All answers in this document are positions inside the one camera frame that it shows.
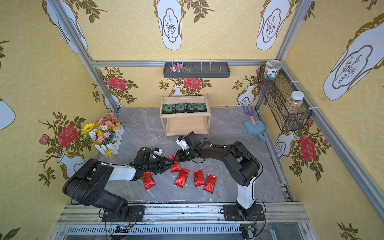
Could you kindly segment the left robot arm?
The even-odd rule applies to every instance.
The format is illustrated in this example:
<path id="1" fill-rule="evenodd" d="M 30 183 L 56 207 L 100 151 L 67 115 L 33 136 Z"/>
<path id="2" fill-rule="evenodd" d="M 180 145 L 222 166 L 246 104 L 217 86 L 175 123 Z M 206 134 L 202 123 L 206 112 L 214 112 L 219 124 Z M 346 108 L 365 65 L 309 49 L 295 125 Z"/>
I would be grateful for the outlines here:
<path id="1" fill-rule="evenodd" d="M 108 192 L 105 187 L 112 181 L 137 181 L 148 172 L 150 175 L 162 174 L 172 168 L 174 162 L 161 157 L 157 149 L 140 148 L 133 162 L 125 165 L 111 164 L 89 159 L 64 184 L 63 193 L 75 201 L 75 205 L 94 206 L 105 210 L 104 219 L 114 218 L 127 222 L 131 217 L 137 219 L 132 207 L 124 198 Z"/>

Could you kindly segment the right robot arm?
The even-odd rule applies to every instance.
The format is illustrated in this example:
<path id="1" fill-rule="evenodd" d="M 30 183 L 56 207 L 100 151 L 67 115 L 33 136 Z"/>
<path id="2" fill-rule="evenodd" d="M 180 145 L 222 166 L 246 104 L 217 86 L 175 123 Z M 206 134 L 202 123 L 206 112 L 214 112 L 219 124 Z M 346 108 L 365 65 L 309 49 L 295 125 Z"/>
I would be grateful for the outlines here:
<path id="1" fill-rule="evenodd" d="M 241 142 L 232 145 L 217 145 L 201 142 L 194 132 L 180 136 L 175 161 L 187 162 L 195 158 L 214 159 L 224 163 L 229 174 L 238 185 L 238 197 L 234 210 L 240 220 L 251 220 L 256 216 L 257 204 L 254 183 L 263 172 L 261 162 Z"/>

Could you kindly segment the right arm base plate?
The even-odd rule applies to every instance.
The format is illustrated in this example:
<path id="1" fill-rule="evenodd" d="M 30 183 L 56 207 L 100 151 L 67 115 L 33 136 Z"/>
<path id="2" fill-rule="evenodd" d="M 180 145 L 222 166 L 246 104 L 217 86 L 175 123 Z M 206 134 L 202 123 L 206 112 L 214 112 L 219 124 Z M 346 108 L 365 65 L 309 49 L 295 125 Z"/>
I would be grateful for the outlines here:
<path id="1" fill-rule="evenodd" d="M 220 210 L 225 221 L 264 221 L 265 210 L 262 205 L 253 204 L 249 209 L 244 209 L 239 204 L 224 205 Z"/>

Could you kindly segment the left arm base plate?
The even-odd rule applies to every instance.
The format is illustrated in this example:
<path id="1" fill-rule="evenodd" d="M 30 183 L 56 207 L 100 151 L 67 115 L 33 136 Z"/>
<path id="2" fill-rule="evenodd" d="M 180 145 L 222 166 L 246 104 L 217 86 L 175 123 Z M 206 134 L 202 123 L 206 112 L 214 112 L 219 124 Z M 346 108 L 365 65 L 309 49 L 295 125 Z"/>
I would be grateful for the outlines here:
<path id="1" fill-rule="evenodd" d="M 135 206 L 125 206 L 117 214 L 106 211 L 102 216 L 102 222 L 142 222 L 145 213 L 145 206 L 135 205 Z"/>

